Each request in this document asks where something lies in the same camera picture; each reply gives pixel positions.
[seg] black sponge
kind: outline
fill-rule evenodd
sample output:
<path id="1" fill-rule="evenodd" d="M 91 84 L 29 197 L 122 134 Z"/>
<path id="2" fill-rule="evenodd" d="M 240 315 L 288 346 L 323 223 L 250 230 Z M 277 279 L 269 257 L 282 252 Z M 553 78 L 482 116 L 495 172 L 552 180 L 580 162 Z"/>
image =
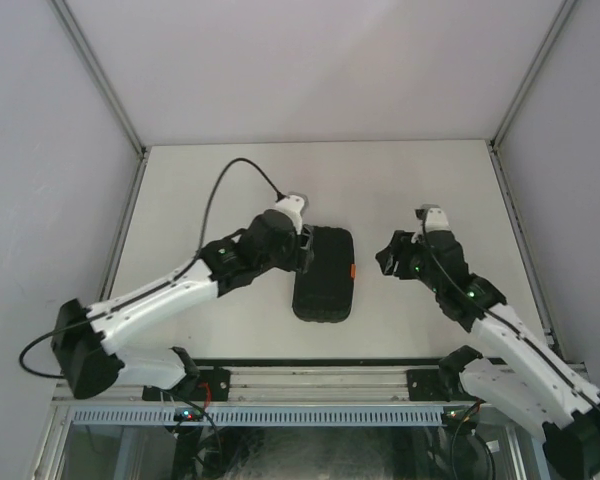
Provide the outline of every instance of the black sponge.
<path id="1" fill-rule="evenodd" d="M 344 228 L 313 227 L 314 259 L 296 274 L 293 312 L 307 322 L 341 322 L 351 313 L 355 259 Z"/>

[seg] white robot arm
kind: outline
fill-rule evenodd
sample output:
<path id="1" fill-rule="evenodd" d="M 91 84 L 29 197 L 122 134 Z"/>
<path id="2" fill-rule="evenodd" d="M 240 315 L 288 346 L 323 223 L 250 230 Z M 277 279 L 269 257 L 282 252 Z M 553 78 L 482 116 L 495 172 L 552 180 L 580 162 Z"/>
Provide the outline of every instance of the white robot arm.
<path id="1" fill-rule="evenodd" d="M 385 275 L 416 279 L 443 313 L 496 352 L 515 373 L 504 373 L 464 346 L 440 362 L 441 383 L 501 410 L 544 443 L 565 479 L 600 471 L 600 390 L 574 372 L 518 318 L 489 281 L 469 272 L 462 246 L 437 205 L 416 210 L 416 232 L 396 231 L 376 259 Z"/>
<path id="2" fill-rule="evenodd" d="M 65 303 L 56 322 L 61 333 L 53 336 L 51 348 L 74 397 L 90 398 L 112 385 L 176 392 L 195 388 L 199 371 L 183 348 L 127 348 L 126 343 L 186 308 L 251 284 L 272 268 L 305 271 L 313 239 L 302 222 L 306 207 L 306 198 L 285 196 L 249 228 L 208 243 L 165 277 L 87 308 L 75 299 Z"/>

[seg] black cable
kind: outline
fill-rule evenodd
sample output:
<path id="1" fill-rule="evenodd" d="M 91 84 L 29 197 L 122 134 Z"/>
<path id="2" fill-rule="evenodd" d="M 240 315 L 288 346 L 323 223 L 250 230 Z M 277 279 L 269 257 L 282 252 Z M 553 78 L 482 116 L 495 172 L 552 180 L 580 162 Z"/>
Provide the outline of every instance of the black cable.
<path id="1" fill-rule="evenodd" d="M 196 405 L 193 402 L 190 402 L 189 400 L 185 400 L 184 398 L 182 398 L 181 396 L 179 396 L 175 393 L 169 392 L 167 390 L 163 390 L 162 388 L 158 388 L 158 390 L 160 390 L 162 393 L 170 395 L 171 397 L 175 398 L 176 400 L 178 400 L 182 403 L 186 403 L 191 408 L 193 408 L 194 410 L 199 412 L 200 415 L 202 415 L 209 422 L 209 425 L 211 425 L 211 430 L 213 431 L 213 436 L 215 437 L 216 443 L 218 444 L 218 456 L 219 456 L 218 464 L 222 464 L 222 456 L 223 456 L 222 441 L 220 440 L 220 434 L 218 433 L 218 427 L 216 426 L 215 422 L 213 421 L 213 418 L 211 418 L 211 415 L 209 415 L 204 408 Z"/>
<path id="2" fill-rule="evenodd" d="M 178 425 L 176 425 L 176 428 L 178 428 L 182 424 L 183 421 L 184 420 L 182 420 Z M 189 430 L 191 430 L 191 431 L 187 432 L 187 433 L 178 433 L 178 438 L 179 439 L 181 439 L 181 438 L 187 438 L 187 437 L 190 437 L 191 435 L 194 435 L 196 433 L 196 429 L 193 428 L 193 427 L 191 427 Z"/>
<path id="3" fill-rule="evenodd" d="M 30 368 L 24 362 L 24 357 L 27 355 L 27 353 L 29 353 L 29 350 L 31 350 L 33 347 L 35 347 L 40 342 L 46 340 L 47 338 L 53 337 L 54 335 L 57 335 L 59 333 L 64 333 L 67 330 L 71 330 L 72 328 L 81 327 L 82 325 L 85 325 L 85 324 L 91 323 L 91 322 L 92 322 L 92 319 L 88 318 L 86 320 L 81 320 L 80 322 L 77 322 L 77 323 L 74 323 L 74 324 L 71 324 L 71 325 L 67 325 L 66 327 L 56 328 L 55 330 L 47 332 L 44 335 L 40 335 L 38 338 L 36 338 L 32 342 L 29 342 L 29 344 L 26 347 L 24 347 L 22 349 L 22 351 L 20 352 L 20 355 L 18 356 L 18 363 L 20 364 L 20 367 L 25 372 L 30 373 L 31 375 L 35 375 L 36 377 L 55 378 L 55 379 L 58 379 L 58 380 L 64 379 L 63 375 L 54 375 L 54 374 L 51 374 L 51 373 L 38 372 L 37 370 L 34 370 L 34 369 Z"/>
<path id="4" fill-rule="evenodd" d="M 91 427 L 89 425 L 85 425 L 84 427 L 87 430 L 87 436 L 89 437 L 89 446 L 91 447 L 93 453 L 95 453 L 96 455 L 104 455 L 105 452 L 101 452 L 96 448 L 96 442 L 94 442 L 93 440 L 93 433 L 91 433 Z"/>
<path id="5" fill-rule="evenodd" d="M 460 429 L 462 428 L 462 425 L 464 424 L 464 422 L 475 413 L 475 411 L 478 410 L 478 407 L 480 407 L 480 405 L 482 404 L 482 400 L 478 400 L 476 403 L 474 403 L 472 406 L 470 406 L 462 415 L 462 417 L 460 418 L 460 422 L 458 423 L 458 426 L 456 427 L 455 431 L 453 432 L 453 436 L 451 437 L 451 445 L 449 447 L 449 463 L 451 464 L 451 472 L 453 473 L 453 479 L 454 480 L 458 480 L 458 471 L 456 470 L 456 458 L 454 455 L 454 449 L 455 449 L 455 445 L 456 445 L 456 439 L 458 438 L 458 433 L 460 432 Z"/>
<path id="6" fill-rule="evenodd" d="M 560 379 L 563 382 L 565 382 L 569 386 L 569 388 L 571 388 L 572 392 L 579 395 L 585 402 L 587 402 L 593 409 L 595 409 L 600 414 L 600 406 L 597 403 L 595 403 L 592 399 L 590 399 L 588 396 L 586 396 L 584 394 L 584 392 L 577 389 L 575 383 L 573 383 L 564 373 L 562 373 L 562 371 L 545 355 L 545 353 L 542 350 L 540 350 L 538 348 L 538 346 L 536 344 L 534 344 L 532 341 L 530 341 L 526 337 L 520 337 L 520 333 L 521 333 L 520 330 L 518 330 L 514 325 L 512 325 L 511 322 L 502 318 L 500 315 L 493 313 L 491 310 L 488 310 L 488 309 L 484 308 L 483 306 L 478 305 L 478 303 L 475 300 L 473 300 L 469 295 L 467 295 L 466 292 L 462 288 L 460 288 L 460 286 L 453 280 L 453 278 L 451 278 L 451 275 L 449 275 L 449 273 L 444 269 L 444 267 L 442 266 L 442 264 L 440 263 L 438 258 L 434 255 L 433 248 L 431 247 L 431 244 L 429 243 L 429 238 L 427 237 L 427 229 L 426 229 L 426 225 L 425 225 L 426 221 L 427 221 L 427 215 L 428 215 L 428 211 L 425 213 L 424 218 L 422 220 L 422 239 L 424 240 L 424 246 L 427 249 L 427 251 L 429 252 L 429 254 L 431 255 L 431 258 L 433 258 L 433 261 L 437 265 L 438 269 L 442 272 L 442 274 L 445 277 L 447 277 L 447 280 L 453 286 L 453 288 L 455 288 L 458 292 L 460 292 L 460 294 L 462 294 L 462 296 L 464 296 L 464 298 L 467 301 L 469 301 L 471 304 L 473 304 L 473 306 L 475 306 L 480 311 L 482 311 L 482 313 L 484 315 L 488 315 L 491 318 L 506 325 L 511 331 L 513 331 L 517 335 L 519 340 L 526 343 L 536 354 L 538 354 L 538 356 L 540 358 L 542 358 L 542 360 L 547 365 L 549 365 L 549 367 L 556 373 L 556 375 L 558 375 L 560 377 Z"/>
<path id="7" fill-rule="evenodd" d="M 213 470 L 214 472 L 221 473 L 221 470 L 218 467 L 216 467 L 215 465 L 211 465 L 210 463 L 205 462 L 204 460 L 202 460 L 200 458 L 199 455 L 194 455 L 191 458 L 194 459 L 195 461 L 199 462 L 200 465 L 202 465 L 204 468 L 207 468 L 209 470 Z"/>
<path id="8" fill-rule="evenodd" d="M 141 298 L 144 298 L 148 295 L 156 293 L 157 291 L 159 291 L 165 287 L 168 287 L 171 283 L 176 282 L 180 278 L 182 278 L 182 276 L 185 275 L 193 267 L 194 263 L 196 263 L 198 261 L 199 256 L 200 256 L 200 251 L 202 250 L 202 247 L 204 246 L 204 237 L 205 237 L 205 234 L 207 231 L 207 223 L 209 222 L 209 212 L 211 211 L 211 204 L 213 203 L 213 199 L 216 195 L 218 187 L 220 186 L 220 182 L 222 182 L 222 179 L 226 175 L 227 171 L 236 163 L 247 163 L 247 164 L 251 165 L 253 168 L 255 168 L 260 173 L 260 175 L 262 175 L 262 177 L 266 180 L 266 182 L 269 185 L 271 185 L 271 188 L 273 188 L 273 190 L 276 193 L 277 201 L 280 201 L 285 197 L 285 195 L 278 189 L 278 187 L 275 186 L 275 184 L 271 181 L 271 179 L 267 176 L 267 174 L 264 173 L 264 171 L 255 162 L 253 162 L 247 158 L 234 158 L 229 163 L 227 163 L 225 165 L 225 167 L 222 169 L 222 171 L 220 172 L 220 175 L 218 175 L 218 178 L 216 179 L 215 184 L 213 185 L 213 188 L 211 189 L 211 194 L 209 195 L 209 198 L 207 199 L 207 205 L 205 206 L 204 215 L 202 217 L 202 226 L 200 229 L 200 240 L 198 242 L 198 248 L 196 249 L 196 253 L 194 254 L 191 261 L 187 264 L 187 266 L 181 272 L 178 272 L 178 274 L 174 276 L 172 282 L 164 282 L 156 287 L 153 287 L 150 290 L 147 290 L 146 292 L 142 292 L 142 293 L 138 294 L 137 296 L 130 298 L 129 300 L 127 300 L 125 302 L 115 305 L 114 307 L 111 308 L 112 312 L 117 312 L 117 311 L 123 309 L 124 307 L 138 301 Z M 53 337 L 54 335 L 58 335 L 60 333 L 64 333 L 67 330 L 71 330 L 73 328 L 81 327 L 82 325 L 85 325 L 87 323 L 91 323 L 95 320 L 98 320 L 98 319 L 104 317 L 105 315 L 108 315 L 108 313 L 101 313 L 99 315 L 94 315 L 93 317 L 87 318 L 86 320 L 82 320 L 80 322 L 73 323 L 71 325 L 67 325 L 62 328 L 56 328 L 55 330 L 52 330 L 50 332 L 45 333 L 44 335 L 39 336 L 38 338 L 36 338 L 32 342 L 30 342 L 26 347 L 24 347 L 22 349 L 22 351 L 20 352 L 20 355 L 18 356 L 18 363 L 20 364 L 20 367 L 25 372 L 30 373 L 31 375 L 34 375 L 36 377 L 53 378 L 53 379 L 57 379 L 57 380 L 64 379 L 63 375 L 54 375 L 51 373 L 39 372 L 37 370 L 32 369 L 31 367 L 27 366 L 27 364 L 24 361 L 24 357 L 27 355 L 27 353 L 29 353 L 29 350 L 31 350 L 33 347 L 38 345 L 40 342 L 43 342 L 47 338 Z"/>
<path id="9" fill-rule="evenodd" d="M 487 457 L 487 468 L 488 468 L 488 471 L 490 472 L 489 478 L 491 480 L 496 480 L 496 460 L 493 458 L 493 453 L 491 453 L 491 449 L 489 448 L 489 445 L 487 445 L 487 442 L 484 441 L 484 438 L 482 438 L 477 433 L 474 433 L 473 438 L 475 438 L 476 441 L 484 449 L 484 453 Z"/>

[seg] glass panel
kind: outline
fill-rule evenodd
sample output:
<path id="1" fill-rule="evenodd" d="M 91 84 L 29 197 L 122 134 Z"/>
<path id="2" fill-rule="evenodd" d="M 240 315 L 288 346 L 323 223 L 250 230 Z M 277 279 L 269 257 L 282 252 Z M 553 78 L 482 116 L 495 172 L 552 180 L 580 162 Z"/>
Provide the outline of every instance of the glass panel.
<path id="1" fill-rule="evenodd" d="M 164 427 L 72 425 L 61 480 L 168 480 L 176 439 Z"/>
<path id="2" fill-rule="evenodd" d="M 506 434 L 479 426 L 497 478 L 515 479 Z M 71 427 L 61 480 L 444 479 L 452 432 L 406 427 L 225 427 L 218 441 L 199 427 Z M 489 480 L 484 444 L 461 436 L 454 445 L 459 478 Z"/>

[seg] white table surface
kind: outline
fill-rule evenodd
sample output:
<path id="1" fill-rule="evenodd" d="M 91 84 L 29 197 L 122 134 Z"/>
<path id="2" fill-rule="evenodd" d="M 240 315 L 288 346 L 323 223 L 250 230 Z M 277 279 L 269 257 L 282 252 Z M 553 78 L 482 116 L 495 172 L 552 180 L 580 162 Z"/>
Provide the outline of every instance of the white table surface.
<path id="1" fill-rule="evenodd" d="M 271 271 L 133 339 L 185 347 L 194 358 L 369 359 L 442 357 L 471 342 L 416 281 L 384 277 L 375 254 L 394 230 L 417 226 L 414 209 L 437 203 L 472 271 L 494 283 L 538 336 L 542 327 L 485 142 L 341 142 L 154 147 L 113 295 L 168 273 L 193 255 L 203 209 L 222 167 L 256 161 L 283 191 L 309 197 L 305 222 L 347 228 L 357 273 L 353 308 L 338 324 L 306 323 L 291 309 L 294 275 Z M 275 197 L 248 165 L 225 177 L 206 241 L 269 208 Z"/>

